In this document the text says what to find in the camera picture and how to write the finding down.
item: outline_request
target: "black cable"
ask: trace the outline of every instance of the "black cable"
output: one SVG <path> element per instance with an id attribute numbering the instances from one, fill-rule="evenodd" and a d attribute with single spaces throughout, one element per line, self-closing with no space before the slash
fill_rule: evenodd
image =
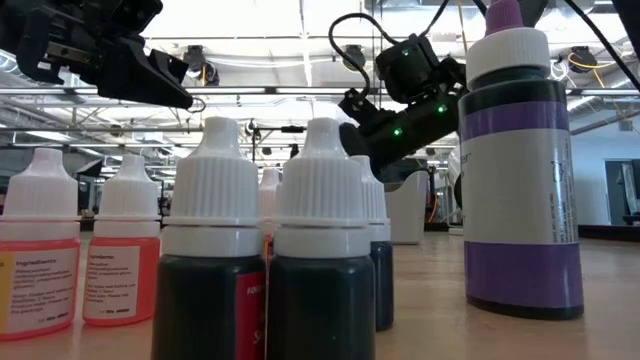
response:
<path id="1" fill-rule="evenodd" d="M 200 107 L 199 109 L 197 108 L 197 109 L 195 109 L 195 110 L 188 109 L 188 110 L 187 110 L 187 112 L 188 112 L 189 114 L 197 114 L 197 113 L 201 113 L 201 112 L 203 112 L 203 111 L 207 108 L 207 103 L 206 103 L 206 102 L 204 102 L 204 100 L 202 100 L 202 99 L 200 99 L 200 98 L 198 98 L 198 97 L 194 97 L 194 98 L 193 98 L 193 101 L 197 101 L 197 102 L 199 102 L 200 104 L 202 104 L 202 107 Z"/>
<path id="2" fill-rule="evenodd" d="M 423 37 L 427 35 L 429 31 L 431 31 L 431 28 L 433 27 L 433 25 L 436 24 L 436 21 L 440 19 L 440 16 L 442 16 L 442 13 L 444 12 L 444 9 L 447 7 L 448 4 L 449 4 L 449 0 L 444 0 L 442 4 L 440 4 L 438 11 L 433 16 L 433 19 L 431 19 L 431 23 L 429 24 L 429 26 L 427 26 L 427 29 L 425 31 L 421 32 L 420 35 L 418 35 L 418 37 Z"/>
<path id="3" fill-rule="evenodd" d="M 587 24 L 587 26 L 591 28 L 591 30 L 593 31 L 594 34 L 596 34 L 596 37 L 598 38 L 598 40 L 600 40 L 604 48 L 607 49 L 607 52 L 609 53 L 609 55 L 611 55 L 611 57 L 616 62 L 616 64 L 618 64 L 618 66 L 620 67 L 620 70 L 622 70 L 622 72 L 625 75 L 627 75 L 627 77 L 629 78 L 633 86 L 635 86 L 635 88 L 638 91 L 640 91 L 640 82 L 638 82 L 638 79 L 636 79 L 635 75 L 633 75 L 631 70 L 629 70 L 627 65 L 624 63 L 624 61 L 622 61 L 620 56 L 618 56 L 613 46 L 611 46 L 607 38 L 604 37 L 600 29 L 598 29 L 598 27 L 596 26 L 596 24 L 594 24 L 593 21 L 589 19 L 589 17 L 584 13 L 584 11 L 582 11 L 582 9 L 580 9 L 578 5 L 576 5 L 576 3 L 573 2 L 573 0 L 564 0 L 564 1 L 567 3 L 567 5 L 569 5 L 569 7 L 571 7 L 571 9 L 573 9 L 573 11 L 576 12 L 576 14 L 578 14 L 578 16 L 582 18 L 582 20 Z"/>
<path id="4" fill-rule="evenodd" d="M 476 4 L 476 7 L 480 10 L 482 16 L 487 16 L 487 5 L 485 5 L 482 0 L 473 0 L 473 3 Z"/>
<path id="5" fill-rule="evenodd" d="M 341 22 L 347 19 L 354 19 L 354 18 L 368 20 L 373 26 L 375 26 L 376 29 L 378 29 L 378 31 L 380 31 L 380 34 L 382 34 L 382 36 L 388 42 L 395 45 L 398 43 L 398 41 L 393 39 L 391 36 L 389 36 L 389 34 L 387 34 L 387 32 L 384 31 L 384 29 L 382 29 L 382 26 L 378 24 L 376 19 L 363 13 L 352 13 L 352 14 L 340 16 L 329 27 L 329 43 L 331 44 L 331 47 L 333 48 L 333 50 L 335 50 L 335 52 L 338 53 L 338 55 L 340 55 L 343 59 L 347 60 L 347 62 L 351 64 L 356 70 L 358 70 L 358 72 L 364 78 L 364 88 L 362 89 L 362 92 L 358 95 L 359 99 L 364 99 L 367 97 L 367 95 L 369 95 L 369 91 L 371 91 L 371 79 L 369 78 L 369 75 L 367 75 L 367 72 L 362 68 L 362 66 L 358 65 L 358 63 L 356 63 L 355 60 L 353 60 L 349 55 L 347 55 L 344 51 L 342 51 L 342 49 L 340 49 L 338 44 L 336 44 L 336 42 L 333 40 L 333 29 L 336 27 L 336 25 L 340 24 Z"/>

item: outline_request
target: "red label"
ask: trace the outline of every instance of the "red label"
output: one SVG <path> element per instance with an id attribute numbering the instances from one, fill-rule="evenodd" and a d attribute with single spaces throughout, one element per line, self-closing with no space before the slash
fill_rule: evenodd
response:
<path id="1" fill-rule="evenodd" d="M 265 272 L 236 277 L 236 360 L 264 359 Z"/>

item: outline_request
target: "purple label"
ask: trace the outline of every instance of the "purple label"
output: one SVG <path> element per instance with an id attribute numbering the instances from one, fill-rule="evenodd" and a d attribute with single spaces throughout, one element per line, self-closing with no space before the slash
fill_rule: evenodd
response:
<path id="1" fill-rule="evenodd" d="M 580 247 L 465 241 L 467 295 L 500 304 L 566 308 L 584 304 Z"/>
<path id="2" fill-rule="evenodd" d="M 495 106 L 476 111 L 462 119 L 462 141 L 478 136 L 526 129 L 569 130 L 567 105 L 532 101 Z"/>

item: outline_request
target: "red bottle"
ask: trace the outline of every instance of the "red bottle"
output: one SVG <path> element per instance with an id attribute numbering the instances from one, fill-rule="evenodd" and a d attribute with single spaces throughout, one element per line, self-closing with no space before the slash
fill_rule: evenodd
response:
<path id="1" fill-rule="evenodd" d="M 153 315 L 160 256 L 157 193 L 137 155 L 125 155 L 120 171 L 105 182 L 87 255 L 87 324 L 126 325 Z"/>
<path id="2" fill-rule="evenodd" d="M 36 149 L 9 180 L 0 217 L 0 341 L 63 329 L 75 314 L 78 183 L 62 152 Z"/>

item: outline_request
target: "white dropper cap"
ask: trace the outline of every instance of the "white dropper cap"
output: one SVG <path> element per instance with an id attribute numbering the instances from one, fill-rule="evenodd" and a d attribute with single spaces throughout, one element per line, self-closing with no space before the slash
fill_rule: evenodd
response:
<path id="1" fill-rule="evenodd" d="M 279 223 L 363 226 L 360 166 L 342 148 L 339 123 L 309 121 L 304 149 L 284 164 Z"/>
<path id="2" fill-rule="evenodd" d="M 277 189 L 275 253 L 309 259 L 367 256 L 371 233 L 364 217 L 360 165 L 340 143 L 339 123 L 314 119 L 304 149 L 284 164 Z"/>
<path id="3" fill-rule="evenodd" d="M 124 155 L 120 171 L 105 181 L 96 220 L 157 220 L 158 186 L 144 170 L 144 158 Z"/>
<path id="4" fill-rule="evenodd" d="M 31 164 L 9 180 L 2 221 L 78 220 L 78 182 L 62 165 L 62 151 L 35 149 Z"/>
<path id="5" fill-rule="evenodd" d="M 371 172 L 371 162 L 368 156 L 352 156 L 362 168 L 364 214 L 373 229 L 372 241 L 391 241 L 390 221 L 387 217 L 387 204 L 382 184 Z"/>
<path id="6" fill-rule="evenodd" d="M 205 120 L 202 142 L 178 162 L 170 225 L 255 226 L 258 167 L 238 145 L 233 119 Z"/>
<path id="7" fill-rule="evenodd" d="M 362 167 L 362 185 L 364 187 L 364 214 L 369 224 L 388 224 L 387 204 L 384 199 L 384 185 L 371 172 L 371 163 L 366 155 L 352 156 Z"/>
<path id="8" fill-rule="evenodd" d="M 277 169 L 265 169 L 260 182 L 260 217 L 271 221 L 276 215 L 276 187 L 280 184 L 280 172 Z"/>

